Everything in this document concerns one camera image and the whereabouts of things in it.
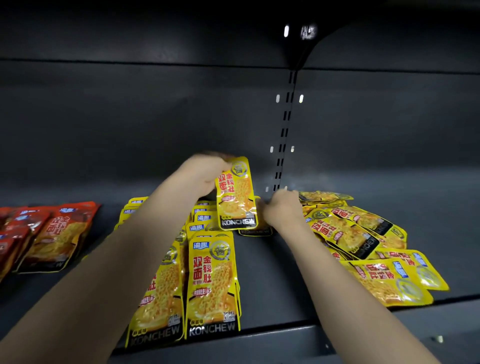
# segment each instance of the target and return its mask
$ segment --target hand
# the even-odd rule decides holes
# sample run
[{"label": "hand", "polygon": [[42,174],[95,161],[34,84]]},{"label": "hand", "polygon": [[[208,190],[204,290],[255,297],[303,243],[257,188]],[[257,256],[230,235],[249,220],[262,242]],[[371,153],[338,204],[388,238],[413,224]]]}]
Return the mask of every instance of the hand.
[{"label": "hand", "polygon": [[182,163],[177,173],[192,181],[198,190],[198,197],[202,197],[215,188],[215,178],[232,168],[232,164],[224,158],[231,156],[220,153],[195,154]]},{"label": "hand", "polygon": [[291,224],[305,224],[298,191],[278,190],[263,206],[265,221],[275,229]]}]

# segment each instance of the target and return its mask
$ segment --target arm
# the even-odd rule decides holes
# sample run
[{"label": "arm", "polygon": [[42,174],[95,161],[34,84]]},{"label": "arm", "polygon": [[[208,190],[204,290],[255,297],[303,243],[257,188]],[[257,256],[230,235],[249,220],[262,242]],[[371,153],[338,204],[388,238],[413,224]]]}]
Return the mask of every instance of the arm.
[{"label": "arm", "polygon": [[197,199],[231,165],[196,155],[33,306],[0,342],[5,363],[105,363]]},{"label": "arm", "polygon": [[305,223],[297,191],[279,190],[264,208],[265,220],[291,249],[322,328],[345,363],[439,363],[319,243]]}]

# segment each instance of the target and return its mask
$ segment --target person's left hand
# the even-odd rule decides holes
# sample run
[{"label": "person's left hand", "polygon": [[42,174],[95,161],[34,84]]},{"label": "person's left hand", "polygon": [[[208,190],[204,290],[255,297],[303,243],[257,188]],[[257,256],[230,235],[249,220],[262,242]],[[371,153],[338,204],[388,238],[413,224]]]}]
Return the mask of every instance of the person's left hand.
[{"label": "person's left hand", "polygon": [[198,197],[202,197],[215,188],[215,178],[232,168],[225,158],[231,156],[220,153],[195,154],[182,163],[177,173],[195,183]]}]

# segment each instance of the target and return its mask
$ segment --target dark gray shelving unit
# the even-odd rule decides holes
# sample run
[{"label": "dark gray shelving unit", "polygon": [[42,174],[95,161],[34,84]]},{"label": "dark gray shelving unit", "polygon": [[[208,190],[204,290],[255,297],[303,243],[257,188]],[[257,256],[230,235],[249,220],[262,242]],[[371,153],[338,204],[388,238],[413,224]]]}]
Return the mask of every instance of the dark gray shelving unit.
[{"label": "dark gray shelving unit", "polygon": [[[441,361],[476,363],[479,13],[437,5],[332,8],[323,21],[295,11],[248,21],[5,11],[0,206],[103,203],[82,257],[129,198],[150,194],[189,155],[245,155],[263,198],[284,187],[335,190],[405,228],[451,290],[395,315]],[[317,38],[302,41],[313,23]],[[235,242],[238,336],[141,352],[125,352],[120,338],[110,362],[200,363],[200,350],[234,363],[338,362],[281,237]],[[0,338],[80,257],[60,273],[1,283],[9,315]],[[439,335],[443,343],[432,340]]]}]

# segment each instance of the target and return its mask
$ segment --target pile of snack packets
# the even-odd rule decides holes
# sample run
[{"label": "pile of snack packets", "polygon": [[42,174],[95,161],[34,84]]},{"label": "pile of snack packets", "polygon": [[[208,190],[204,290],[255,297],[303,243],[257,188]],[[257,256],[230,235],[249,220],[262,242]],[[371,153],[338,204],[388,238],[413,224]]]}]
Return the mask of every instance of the pile of snack packets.
[{"label": "pile of snack packets", "polygon": [[99,204],[0,207],[0,281],[9,273],[51,273],[80,252]]},{"label": "pile of snack packets", "polygon": [[[272,235],[257,214],[248,160],[232,160],[216,180],[216,201],[199,200],[170,247],[129,327],[126,348],[181,339],[224,337],[240,331],[240,284],[233,230]],[[132,198],[118,229],[148,197]]]},{"label": "pile of snack packets", "polygon": [[449,290],[423,253],[407,249],[405,230],[349,206],[353,197],[315,191],[299,192],[299,199],[317,238],[384,306],[431,304],[429,290]]}]

